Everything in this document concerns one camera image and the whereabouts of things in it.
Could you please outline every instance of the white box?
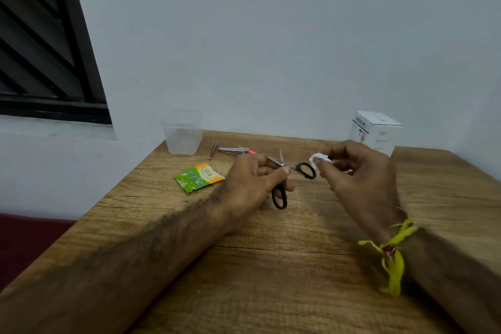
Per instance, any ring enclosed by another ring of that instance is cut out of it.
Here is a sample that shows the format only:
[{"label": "white box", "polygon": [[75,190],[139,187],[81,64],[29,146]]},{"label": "white box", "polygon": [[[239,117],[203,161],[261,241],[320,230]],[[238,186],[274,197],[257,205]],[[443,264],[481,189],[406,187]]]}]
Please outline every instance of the white box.
[{"label": "white box", "polygon": [[380,112],[357,111],[348,139],[391,156],[403,125]]}]

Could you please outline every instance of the yellow thread bracelet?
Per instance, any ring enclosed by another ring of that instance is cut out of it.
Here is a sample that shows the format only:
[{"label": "yellow thread bracelet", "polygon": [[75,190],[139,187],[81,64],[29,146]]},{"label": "yellow thread bracelet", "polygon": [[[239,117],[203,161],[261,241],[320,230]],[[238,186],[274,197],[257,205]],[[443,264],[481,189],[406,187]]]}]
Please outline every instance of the yellow thread bracelet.
[{"label": "yellow thread bracelet", "polygon": [[402,275],[404,274],[404,259],[402,254],[398,250],[397,244],[403,241],[408,236],[415,233],[418,229],[417,226],[412,225],[410,219],[406,219],[404,223],[399,223],[390,227],[400,226],[398,234],[395,235],[388,243],[381,244],[377,246],[371,240],[360,240],[358,244],[364,245],[367,243],[372,244],[372,246],[383,255],[381,263],[384,270],[390,276],[389,284],[387,288],[380,289],[381,292],[391,294],[392,296],[400,295],[400,280],[402,280]]}]

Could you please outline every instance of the scissors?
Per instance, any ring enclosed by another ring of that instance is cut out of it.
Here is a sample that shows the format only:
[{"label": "scissors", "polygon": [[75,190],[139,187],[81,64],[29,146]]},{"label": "scissors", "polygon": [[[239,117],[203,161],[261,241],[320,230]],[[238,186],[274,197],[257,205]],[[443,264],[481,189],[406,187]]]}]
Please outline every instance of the scissors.
[{"label": "scissors", "polygon": [[[268,157],[268,158],[279,166],[288,166],[289,168],[291,168],[292,171],[299,173],[301,176],[303,176],[304,178],[307,178],[309,180],[313,180],[317,176],[315,169],[313,169],[313,167],[308,163],[299,163],[296,165],[290,165],[290,164],[286,163],[284,161],[284,155],[282,154],[282,150],[280,150],[280,161],[272,159],[271,157]],[[303,171],[302,167],[304,167],[304,166],[306,166],[309,169],[309,172]],[[280,182],[272,190],[273,204],[280,210],[283,210],[287,207],[287,194],[285,194],[285,183],[286,182],[287,182],[287,180]],[[275,192],[277,190],[279,190],[281,195],[282,195],[282,204],[279,204],[277,202],[277,199],[275,196]]]}]

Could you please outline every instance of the clear plastic container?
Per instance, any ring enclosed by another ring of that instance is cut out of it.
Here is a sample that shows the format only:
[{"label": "clear plastic container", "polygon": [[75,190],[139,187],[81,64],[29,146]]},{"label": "clear plastic container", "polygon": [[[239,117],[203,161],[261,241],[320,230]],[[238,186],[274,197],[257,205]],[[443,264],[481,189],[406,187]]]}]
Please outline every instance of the clear plastic container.
[{"label": "clear plastic container", "polygon": [[199,110],[172,110],[161,122],[165,141],[172,154],[195,154],[202,141]]}]

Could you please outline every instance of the forearm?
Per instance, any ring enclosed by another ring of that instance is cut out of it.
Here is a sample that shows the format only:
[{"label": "forearm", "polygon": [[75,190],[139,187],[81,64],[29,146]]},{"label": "forearm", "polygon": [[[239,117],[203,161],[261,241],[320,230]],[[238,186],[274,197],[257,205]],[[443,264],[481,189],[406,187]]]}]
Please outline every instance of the forearm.
[{"label": "forearm", "polygon": [[406,272],[468,333],[501,332],[501,278],[419,229],[401,244]]},{"label": "forearm", "polygon": [[2,333],[122,333],[227,228],[217,200],[0,298]]}]

